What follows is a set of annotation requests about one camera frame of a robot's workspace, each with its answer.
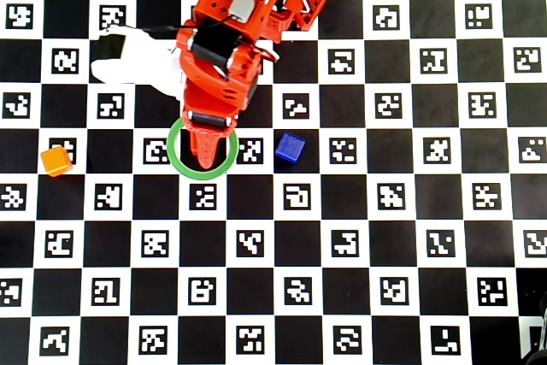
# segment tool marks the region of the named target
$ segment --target checkerboard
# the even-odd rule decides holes
[[[196,2],[0,0],[0,364],[518,363],[547,291],[546,0],[328,0],[261,40],[281,60],[206,182],[168,163],[176,98],[89,69],[99,30]]]

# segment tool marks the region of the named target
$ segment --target orange cube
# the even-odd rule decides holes
[[[72,170],[73,166],[64,147],[58,146],[40,154],[45,172],[51,177],[56,177]]]

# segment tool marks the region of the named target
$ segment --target green ring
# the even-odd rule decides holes
[[[239,139],[234,131],[230,136],[230,151],[226,156],[226,160],[217,168],[209,171],[196,171],[188,168],[177,156],[177,150],[175,149],[175,141],[179,135],[180,130],[184,127],[184,122],[179,118],[169,130],[168,135],[168,158],[173,167],[177,169],[179,173],[193,180],[212,180],[223,175],[230,167],[235,163],[239,152]]]

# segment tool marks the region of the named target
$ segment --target blue cube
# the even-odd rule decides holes
[[[303,138],[286,132],[275,149],[275,155],[288,162],[297,162],[305,144],[306,140]]]

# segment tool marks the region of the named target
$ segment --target black square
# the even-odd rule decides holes
[[[3,129],[0,133],[0,173],[36,173],[38,130]]]
[[[516,289],[519,298],[519,315],[541,315],[539,302],[547,292],[547,269],[545,268],[517,268]]]
[[[273,171],[275,173],[319,173],[319,131],[318,130],[273,130],[273,151],[279,145],[283,134],[286,132],[297,135],[306,140],[306,145],[293,164],[278,156],[273,159]]]
[[[0,39],[2,82],[39,83],[41,67],[41,40]]]
[[[362,85],[320,85],[321,127],[365,127]]]
[[[319,267],[321,229],[318,221],[275,222],[275,266]]]
[[[130,221],[86,221],[84,267],[129,267]]]
[[[368,268],[323,268],[323,314],[370,315]]]
[[[458,40],[458,79],[503,81],[503,41],[500,38]]]
[[[273,50],[281,56],[273,65],[274,83],[318,83],[316,41],[283,42]]]
[[[416,267],[413,221],[370,221],[371,267]]]
[[[515,219],[547,219],[547,175],[511,174],[511,193]]]
[[[259,85],[247,110],[239,113],[238,128],[272,126],[272,86]]]
[[[38,220],[82,220],[84,218],[84,175],[38,177]]]
[[[419,219],[463,218],[462,178],[459,174],[420,174],[415,176],[415,183],[416,216]]]
[[[89,0],[44,0],[44,38],[88,38]]]
[[[509,154],[505,129],[462,129],[463,173],[507,173]]]
[[[271,220],[274,217],[272,175],[227,176],[228,219]]]
[[[0,319],[0,352],[3,363],[28,362],[30,329],[30,318]]]
[[[468,267],[515,266],[511,221],[465,221],[465,245]]]
[[[321,218],[357,220],[367,218],[367,176],[321,175]]]
[[[132,156],[132,130],[87,131],[87,173],[131,173]]]
[[[276,363],[323,363],[321,323],[320,316],[276,316]]]
[[[454,0],[410,0],[411,38],[455,38]]]
[[[227,270],[227,313],[229,315],[274,313],[274,270],[272,268],[229,268]]]
[[[465,268],[420,268],[421,315],[467,315]]]
[[[137,27],[179,27],[180,0],[137,0]],[[153,38],[173,38],[172,32],[152,32]]]
[[[374,363],[421,363],[418,316],[373,316]],[[390,341],[398,341],[397,349]]]
[[[470,317],[471,357],[473,363],[519,363],[521,344],[519,318]],[[485,350],[485,346],[502,350]]]
[[[1,222],[0,268],[30,268],[33,255],[34,222]]]
[[[457,85],[412,85],[414,127],[458,127]]]
[[[362,0],[327,0],[318,18],[319,39],[362,39],[362,23]]]
[[[79,363],[127,363],[127,317],[82,318]]]
[[[547,84],[507,84],[509,127],[547,126]]]
[[[408,40],[365,40],[367,83],[409,83]]]
[[[34,269],[32,316],[79,315],[81,269]]]
[[[226,363],[226,317],[180,316],[179,363]]]
[[[177,315],[177,268],[134,268],[131,315]]]
[[[86,119],[87,85],[42,85],[41,127],[85,127]]]
[[[506,38],[547,36],[545,0],[503,0],[502,9]]]
[[[412,173],[412,130],[367,130],[369,173]]]
[[[180,102],[151,85],[135,86],[135,127],[170,128],[179,118]]]
[[[182,221],[180,223],[180,266],[225,267],[226,223],[224,221]]]
[[[133,219],[178,220],[179,177],[135,175],[133,177]]]

